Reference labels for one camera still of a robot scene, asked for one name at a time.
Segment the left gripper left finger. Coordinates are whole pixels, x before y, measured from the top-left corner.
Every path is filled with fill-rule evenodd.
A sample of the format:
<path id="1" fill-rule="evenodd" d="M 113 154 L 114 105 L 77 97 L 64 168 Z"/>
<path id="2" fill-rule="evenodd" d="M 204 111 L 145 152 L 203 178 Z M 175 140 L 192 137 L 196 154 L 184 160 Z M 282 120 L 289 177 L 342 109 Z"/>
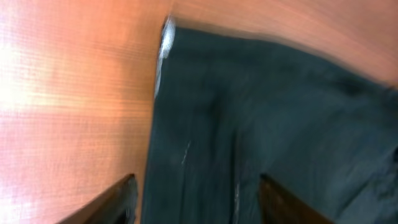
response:
<path id="1" fill-rule="evenodd" d="M 134 224 L 137 181 L 128 174 L 59 224 Z"/>

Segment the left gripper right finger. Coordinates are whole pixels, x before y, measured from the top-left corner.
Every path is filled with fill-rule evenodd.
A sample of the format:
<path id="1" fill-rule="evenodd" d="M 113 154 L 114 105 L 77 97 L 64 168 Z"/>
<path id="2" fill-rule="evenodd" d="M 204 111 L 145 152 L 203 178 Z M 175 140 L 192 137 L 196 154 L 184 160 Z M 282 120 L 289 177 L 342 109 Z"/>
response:
<path id="1" fill-rule="evenodd" d="M 259 204 L 264 224 L 332 224 L 266 174 L 261 175 Z"/>

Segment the black shorts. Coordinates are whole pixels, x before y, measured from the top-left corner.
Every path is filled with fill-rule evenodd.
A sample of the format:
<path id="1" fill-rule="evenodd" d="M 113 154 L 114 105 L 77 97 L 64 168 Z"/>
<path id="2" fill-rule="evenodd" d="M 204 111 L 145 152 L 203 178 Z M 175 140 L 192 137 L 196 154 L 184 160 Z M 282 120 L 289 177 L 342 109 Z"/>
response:
<path id="1" fill-rule="evenodd" d="M 166 18 L 142 223 L 260 223 L 266 174 L 333 223 L 397 222 L 397 90 Z"/>

